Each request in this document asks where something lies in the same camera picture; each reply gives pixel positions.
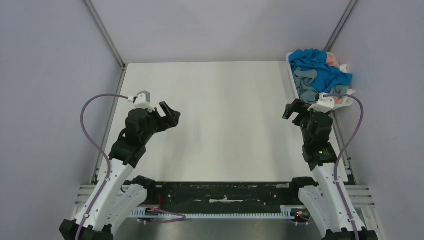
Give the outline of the grey blue t shirt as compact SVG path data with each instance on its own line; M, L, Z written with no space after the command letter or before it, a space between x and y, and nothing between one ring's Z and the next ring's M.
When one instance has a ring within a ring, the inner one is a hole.
M321 93L312 86L312 83L317 80L318 72L315 69L302 70L300 67L298 67L293 72L293 77L298 91L299 99L307 104L315 104L316 95ZM337 93L337 90L338 89L336 85L331 88L328 94L340 94Z

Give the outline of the pink t shirt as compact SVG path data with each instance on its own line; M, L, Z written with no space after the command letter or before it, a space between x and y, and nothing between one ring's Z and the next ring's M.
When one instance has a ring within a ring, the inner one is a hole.
M330 54L329 52L327 53L327 60L326 60L327 64L331 67L335 67L335 68L339 68L339 61L337 60L336 57L334 57L332 54ZM339 97L333 97L333 99L335 100L336 104L341 104L343 102L343 100Z

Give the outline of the white laundry basket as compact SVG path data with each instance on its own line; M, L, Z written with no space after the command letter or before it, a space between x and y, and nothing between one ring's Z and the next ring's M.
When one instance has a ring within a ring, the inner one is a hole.
M293 76L292 68L291 68L290 63L289 63L289 57L292 53L293 52L289 52L285 56L286 62L287 62L287 72L288 72L290 83L292 85L292 89L293 89L293 92L294 92L294 97L296 99L299 99L300 98L299 93L297 91L297 87L296 87L295 79L294 79L294 76ZM354 104L354 102L355 102L354 99L351 99L349 97L344 97L343 102L340 103L340 104L335 104L333 110L336 111L336 110L341 109L341 108L350 107Z

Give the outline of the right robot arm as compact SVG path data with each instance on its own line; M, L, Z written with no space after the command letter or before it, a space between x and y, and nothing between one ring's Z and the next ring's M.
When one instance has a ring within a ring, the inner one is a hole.
M302 155L313 176L293 178L289 199L304 204L323 240L378 239L359 217L340 175L341 160L330 143L333 119L300 99L286 105L283 119L293 113L297 116L292 122L302 133Z

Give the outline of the white t shirt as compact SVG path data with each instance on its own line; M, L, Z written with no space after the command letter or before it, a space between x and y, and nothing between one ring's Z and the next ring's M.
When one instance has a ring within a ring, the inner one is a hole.
M353 75L348 72L347 64L341 64L338 68L346 77L346 82L340 83L337 85L338 94L353 95L355 90L351 89L351 83L353 80Z

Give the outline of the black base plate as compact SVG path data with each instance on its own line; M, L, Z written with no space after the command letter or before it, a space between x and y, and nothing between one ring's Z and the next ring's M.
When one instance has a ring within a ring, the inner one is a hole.
M144 204L180 214L274 214L302 205L287 182L179 181L157 181Z

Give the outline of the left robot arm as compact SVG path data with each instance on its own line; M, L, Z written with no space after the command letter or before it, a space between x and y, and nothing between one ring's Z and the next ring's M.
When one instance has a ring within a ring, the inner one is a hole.
M64 220L59 231L65 240L112 240L124 220L141 203L152 204L157 191L142 185L144 177L135 178L122 197L118 193L140 159L154 134L175 128L181 113L160 102L165 113L146 104L132 109L109 154L108 166L82 210L73 220Z

